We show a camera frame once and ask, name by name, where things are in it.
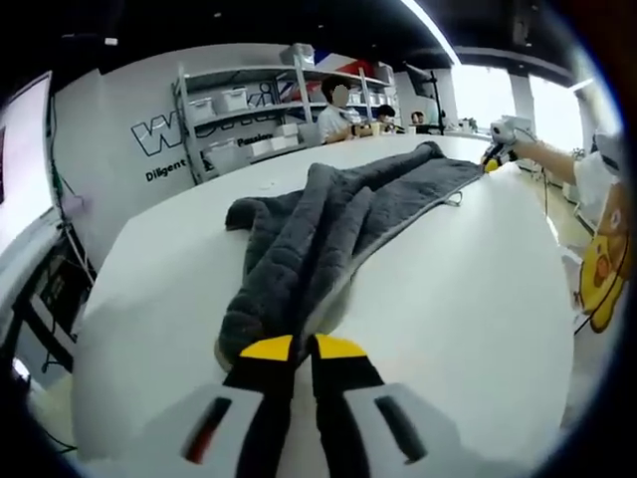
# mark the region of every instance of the window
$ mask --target window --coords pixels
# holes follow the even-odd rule
[[[516,105],[506,70],[461,65],[451,69],[458,118],[473,118],[489,128],[502,115],[514,116]]]
[[[566,152],[583,147],[581,115],[575,93],[539,77],[529,76],[529,79],[537,137]]]

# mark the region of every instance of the metal shelving unit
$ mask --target metal shelving unit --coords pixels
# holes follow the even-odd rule
[[[202,157],[202,147],[199,144],[196,134],[197,130],[212,127],[215,124],[228,122],[240,118],[255,117],[260,115],[279,115],[279,121],[285,122],[284,116],[291,110],[303,109],[306,122],[313,122],[312,109],[324,108],[327,103],[311,103],[308,96],[307,82],[322,81],[330,76],[341,76],[347,78],[353,86],[362,88],[365,98],[364,104],[348,105],[349,108],[365,108],[367,116],[371,118],[371,109],[376,105],[371,104],[370,90],[384,91],[391,85],[380,80],[366,78],[362,69],[359,75],[352,75],[342,72],[328,72],[310,68],[302,68],[298,60],[294,66],[271,65],[271,66],[247,66],[221,70],[211,70],[197,74],[186,73],[183,66],[179,66],[177,81],[172,85],[172,94],[177,119],[183,136],[183,145],[186,150],[187,162],[190,166],[195,183],[199,184],[216,176],[214,171],[205,167]],[[301,100],[284,103],[279,95],[279,82],[294,82],[299,86]],[[209,119],[195,121],[192,117],[190,104],[195,101],[193,96],[204,94],[207,91],[231,87],[238,85],[250,85],[256,83],[271,83],[275,103],[263,107],[248,108],[235,112],[224,113]],[[252,159],[252,163],[259,162],[270,157],[285,154],[290,150],[298,150],[305,147],[291,146],[290,148],[271,151],[262,156]]]

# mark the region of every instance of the white table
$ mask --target white table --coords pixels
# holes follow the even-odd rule
[[[74,421],[84,458],[117,456],[159,412],[220,382],[213,356],[241,284],[248,233],[226,232],[232,202],[304,186],[321,161],[352,167],[425,139],[477,161],[483,141],[382,136],[307,149],[197,186],[130,219],[98,276],[75,357]],[[530,463],[557,433],[572,360],[572,312],[557,244],[508,165],[423,215],[355,276],[334,334],[363,346],[457,424],[485,458]],[[309,365],[298,371],[280,476],[324,466]],[[316,476],[326,476],[319,467]]]

